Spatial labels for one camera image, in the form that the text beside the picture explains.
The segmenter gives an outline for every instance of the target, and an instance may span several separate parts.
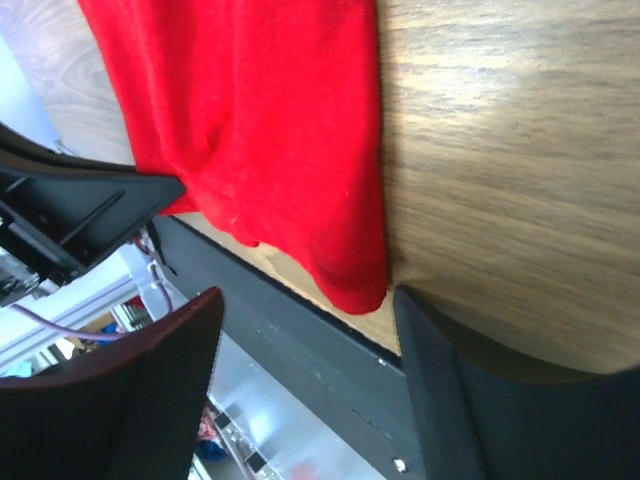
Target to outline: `red cloth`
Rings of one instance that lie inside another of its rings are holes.
[[[385,293],[374,0],[79,0],[137,168],[339,308]]]

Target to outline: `wood grain surface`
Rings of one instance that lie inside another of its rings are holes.
[[[379,0],[393,279],[522,352],[640,359],[640,3]],[[71,149],[131,161],[73,0],[0,0],[0,31]],[[331,309],[275,249],[214,240]],[[340,315],[397,351],[388,302]]]

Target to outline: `red object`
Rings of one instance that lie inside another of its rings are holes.
[[[142,173],[340,309],[386,293],[374,0],[79,0]]]

